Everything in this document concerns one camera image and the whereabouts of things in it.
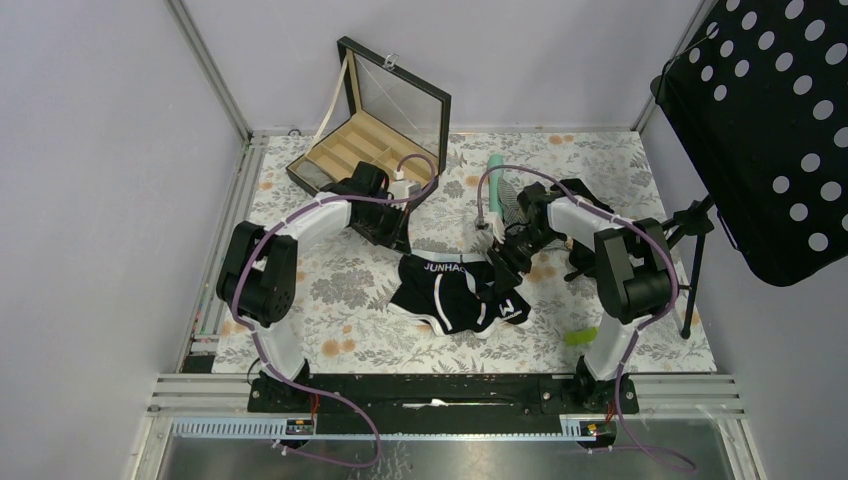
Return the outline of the black white-trimmed boxer briefs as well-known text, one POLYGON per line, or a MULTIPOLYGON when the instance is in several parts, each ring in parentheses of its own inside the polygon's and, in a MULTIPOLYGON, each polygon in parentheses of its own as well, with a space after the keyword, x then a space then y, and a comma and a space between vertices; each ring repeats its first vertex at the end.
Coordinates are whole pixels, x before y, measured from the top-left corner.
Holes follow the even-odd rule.
POLYGON ((388 310, 437 336, 470 332, 485 340, 501 324, 525 328, 535 319, 516 290, 491 300, 479 296, 494 283, 494 267, 481 254, 414 250, 402 256, 397 273, 400 285, 388 310))

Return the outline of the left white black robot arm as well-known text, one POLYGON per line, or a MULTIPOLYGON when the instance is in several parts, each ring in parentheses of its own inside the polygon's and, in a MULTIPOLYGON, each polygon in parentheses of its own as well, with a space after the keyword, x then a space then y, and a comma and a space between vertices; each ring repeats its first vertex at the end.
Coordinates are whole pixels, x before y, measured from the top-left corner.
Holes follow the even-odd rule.
POLYGON ((272 398, 285 410, 304 407, 311 388, 299 377, 307 360, 285 320, 296 299, 300 254, 345 229, 373 245, 408 250, 410 206, 429 186, 401 170, 387 173, 361 162, 351 176, 321 187, 276 225, 243 221, 234 228, 216 295, 249 330, 263 372, 275 380, 272 398))

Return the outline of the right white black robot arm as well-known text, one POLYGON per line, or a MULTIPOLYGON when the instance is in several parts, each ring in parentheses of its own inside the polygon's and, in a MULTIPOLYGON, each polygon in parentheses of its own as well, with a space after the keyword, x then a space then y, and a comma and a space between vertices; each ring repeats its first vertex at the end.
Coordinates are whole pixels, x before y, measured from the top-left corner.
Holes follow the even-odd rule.
POLYGON ((517 196, 524 224, 506 229, 488 251, 494 281, 485 300, 517 288, 533 257, 555 240, 573 246, 573 277, 594 279, 604 310, 597 336, 578 363, 575 402, 597 412, 613 398, 610 381, 624 375, 640 326, 673 307, 679 281, 661 224, 618 217, 591 198, 571 198, 567 188, 535 182, 517 196))

